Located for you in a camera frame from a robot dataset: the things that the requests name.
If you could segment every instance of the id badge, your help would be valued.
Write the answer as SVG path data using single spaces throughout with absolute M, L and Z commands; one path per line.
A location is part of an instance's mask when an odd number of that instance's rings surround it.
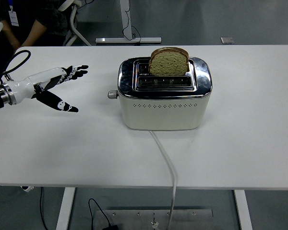
M 11 24 L 14 26 L 19 26 L 18 19 L 15 11 L 9 11 Z

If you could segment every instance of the table leg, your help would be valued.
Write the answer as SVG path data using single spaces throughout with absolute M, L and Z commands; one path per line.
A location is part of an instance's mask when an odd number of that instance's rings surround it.
M 60 214 L 59 214 L 56 230 L 67 230 L 68 228 L 75 190 L 76 188 L 73 188 L 73 187 L 67 187 L 64 190 L 64 195 L 62 199 L 62 204 L 61 204 L 61 209 L 60 209 Z
M 244 190 L 234 190 L 241 230 L 252 230 L 252 223 Z

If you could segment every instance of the toaster lever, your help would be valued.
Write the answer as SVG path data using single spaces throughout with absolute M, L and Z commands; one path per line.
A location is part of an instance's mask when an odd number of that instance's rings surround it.
M 109 99 L 117 99 L 118 96 L 119 96 L 119 93 L 117 92 L 117 90 L 111 90 L 108 92 Z

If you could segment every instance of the chair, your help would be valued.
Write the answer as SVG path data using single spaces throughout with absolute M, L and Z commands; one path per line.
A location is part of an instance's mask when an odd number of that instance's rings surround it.
M 66 35 L 66 40 L 64 42 L 65 46 L 71 46 L 77 38 L 80 38 L 87 46 L 91 44 L 81 35 L 81 33 L 76 29 L 75 17 L 78 10 L 78 7 L 81 7 L 82 3 L 79 0 L 66 0 L 59 8 L 58 11 L 64 12 L 70 6 L 72 6 L 72 12 L 70 15 L 69 26 L 70 30 Z

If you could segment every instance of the bread crust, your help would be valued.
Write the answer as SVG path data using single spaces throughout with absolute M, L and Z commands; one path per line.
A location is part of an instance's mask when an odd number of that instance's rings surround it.
M 152 66 L 152 62 L 153 62 L 153 59 L 155 58 L 156 55 L 160 55 L 164 52 L 177 52 L 181 55 L 183 55 L 185 58 L 186 58 L 186 72 L 189 71 L 189 54 L 186 50 L 184 49 L 181 49 L 181 48 L 178 48 L 178 47 L 163 47 L 163 48 L 159 48 L 159 49 L 156 49 L 154 52 L 152 52 L 151 56 L 150 56 L 150 60 L 148 62 L 149 64 L 149 67 L 148 67 L 148 72 L 152 73 L 151 72 L 151 66 Z

